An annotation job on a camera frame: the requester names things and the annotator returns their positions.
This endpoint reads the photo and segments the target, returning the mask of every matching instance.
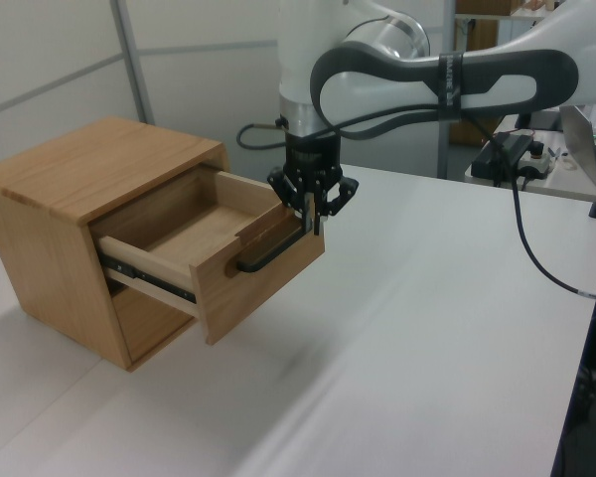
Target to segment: drawer handle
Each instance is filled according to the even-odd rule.
[[[105,266],[106,268],[115,270],[129,278],[138,278],[140,280],[143,280],[147,283],[150,283],[151,285],[161,288],[164,291],[168,291],[173,295],[177,295],[178,297],[183,298],[184,300],[190,301],[191,303],[197,303],[197,297],[191,291],[179,288],[178,286],[173,285],[172,283],[169,283],[165,280],[162,280],[161,278],[157,278],[154,275],[141,271],[135,266],[126,263],[125,261],[118,260],[112,256],[105,255],[103,253],[99,253],[98,256],[99,263],[101,263],[101,266]]]
[[[300,221],[290,217],[247,245],[236,257],[236,269],[245,273],[255,273],[306,234]]]

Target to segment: wooden cabinet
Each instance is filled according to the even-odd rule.
[[[238,271],[293,216],[227,169],[216,141],[119,118],[0,162],[0,255],[23,309],[127,370],[197,321],[215,343],[324,251],[306,235]]]

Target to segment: white wall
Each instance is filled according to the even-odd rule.
[[[109,0],[0,0],[0,160],[102,116],[137,118]]]
[[[224,142],[235,173],[264,180],[283,163],[284,151],[244,151],[235,136],[246,123],[278,117],[278,0],[125,3],[156,124]],[[440,52],[445,0],[381,3],[420,21],[429,31],[432,52]],[[266,137],[282,140],[281,135]],[[424,124],[370,141],[345,140],[342,161],[435,176],[437,138],[437,124]]]

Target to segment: black cable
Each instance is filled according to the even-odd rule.
[[[372,119],[378,119],[379,117],[384,117],[384,116],[389,116],[392,114],[399,114],[399,113],[409,112],[409,111],[416,111],[416,110],[436,111],[438,109],[439,109],[439,105],[437,105],[437,104],[414,104],[414,105],[408,105],[408,106],[393,107],[391,109],[383,109],[382,111],[364,114],[362,116],[358,116],[353,119],[343,121],[336,125],[330,125],[330,126],[326,127],[325,129],[322,129],[320,131],[316,131],[316,132],[313,132],[306,136],[298,138],[293,144],[299,145],[299,144],[317,139],[320,136],[324,136],[326,134],[331,134],[331,133],[336,133],[336,134],[341,135],[342,137],[346,137],[347,133],[342,131],[343,128],[349,127],[349,126],[354,126],[356,124],[360,124],[361,122],[370,121]],[[261,144],[261,145],[246,144],[246,143],[242,142],[242,135],[249,129],[284,130],[282,121],[280,119],[276,121],[275,125],[251,123],[251,124],[247,124],[247,125],[243,126],[240,129],[240,131],[238,132],[238,134],[236,135],[236,144],[238,144],[243,149],[247,149],[250,151],[265,151],[265,150],[269,150],[269,149],[277,149],[280,147],[285,147],[287,145],[286,141],[273,142],[270,144]],[[352,136],[352,138],[357,138],[355,136],[356,133],[349,133],[349,134],[350,134],[350,136]]]
[[[531,175],[525,176],[525,179],[523,180],[523,185],[521,186],[521,192],[525,192],[525,188],[527,187],[527,184],[529,184],[533,180],[534,180],[534,178],[531,177]]]
[[[525,237],[525,231],[523,229],[523,220],[521,214],[521,203],[519,200],[519,186],[517,185],[517,175],[515,171],[512,170],[510,167],[510,158],[508,156],[508,152],[506,149],[501,145],[495,137],[468,111],[462,110],[462,115],[466,118],[470,123],[472,123],[483,135],[490,141],[492,147],[502,156],[502,165],[506,169],[506,173],[510,178],[512,190],[513,190],[513,199],[515,201],[515,216],[517,218],[517,228],[519,229],[519,237],[521,238],[521,243],[523,244],[523,248],[529,256],[529,259],[532,261],[534,266],[540,271],[543,275],[545,275],[550,281],[554,282],[561,288],[570,291],[576,295],[583,296],[585,298],[591,298],[596,300],[596,294],[588,293],[586,291],[579,290],[578,288],[574,288],[573,286],[568,285],[567,283],[559,280],[554,275],[552,275],[549,271],[545,269],[543,265],[540,264],[534,253],[532,252],[529,243],[527,242],[527,238]]]

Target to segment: laptop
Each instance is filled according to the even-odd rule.
[[[596,186],[596,144],[592,123],[576,106],[561,106],[567,151]]]

